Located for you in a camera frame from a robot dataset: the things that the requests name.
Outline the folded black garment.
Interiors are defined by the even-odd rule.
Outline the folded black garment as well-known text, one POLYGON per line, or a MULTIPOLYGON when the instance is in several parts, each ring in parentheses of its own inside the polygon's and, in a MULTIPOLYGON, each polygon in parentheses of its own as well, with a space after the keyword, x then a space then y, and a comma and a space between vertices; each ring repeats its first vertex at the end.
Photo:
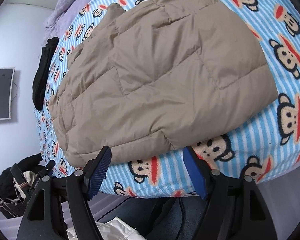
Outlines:
POLYGON ((32 85, 32 101, 36 110, 38 111, 43 109, 45 87, 49 76, 49 68, 58 42, 59 38, 53 37, 48 39, 46 45, 42 48, 39 66, 34 76, 32 85))

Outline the wall mounted curved monitor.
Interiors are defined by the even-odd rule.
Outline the wall mounted curved monitor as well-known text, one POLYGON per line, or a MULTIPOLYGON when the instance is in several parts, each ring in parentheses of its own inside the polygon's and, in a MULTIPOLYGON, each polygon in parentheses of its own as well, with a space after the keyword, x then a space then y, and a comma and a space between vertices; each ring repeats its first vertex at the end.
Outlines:
POLYGON ((15 68, 0 68, 0 121, 11 118, 11 95, 15 68))

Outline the tan puffer jacket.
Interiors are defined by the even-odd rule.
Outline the tan puffer jacket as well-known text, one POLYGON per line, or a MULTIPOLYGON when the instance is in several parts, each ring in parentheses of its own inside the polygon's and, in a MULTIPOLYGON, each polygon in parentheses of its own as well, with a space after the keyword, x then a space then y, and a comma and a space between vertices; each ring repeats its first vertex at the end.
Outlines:
POLYGON ((278 95, 262 47, 220 0, 111 4, 67 58, 49 107, 70 165, 114 163, 225 134, 278 95))

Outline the purple quilted duvet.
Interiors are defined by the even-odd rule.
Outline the purple quilted duvet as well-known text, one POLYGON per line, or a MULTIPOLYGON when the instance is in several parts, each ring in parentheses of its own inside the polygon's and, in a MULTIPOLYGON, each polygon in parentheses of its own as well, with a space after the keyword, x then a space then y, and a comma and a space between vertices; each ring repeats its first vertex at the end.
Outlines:
POLYGON ((48 39, 61 38, 70 24, 91 0, 58 0, 53 13, 44 21, 45 28, 42 40, 44 46, 48 39))

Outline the white garment on lap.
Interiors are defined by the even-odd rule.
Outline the white garment on lap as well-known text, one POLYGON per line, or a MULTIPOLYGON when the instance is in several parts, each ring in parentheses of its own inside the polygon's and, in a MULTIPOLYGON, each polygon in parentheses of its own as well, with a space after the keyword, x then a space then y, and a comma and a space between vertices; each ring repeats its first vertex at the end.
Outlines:
POLYGON ((146 240, 135 228, 129 226, 119 217, 115 217, 106 223, 96 222, 96 225, 105 240, 146 240))

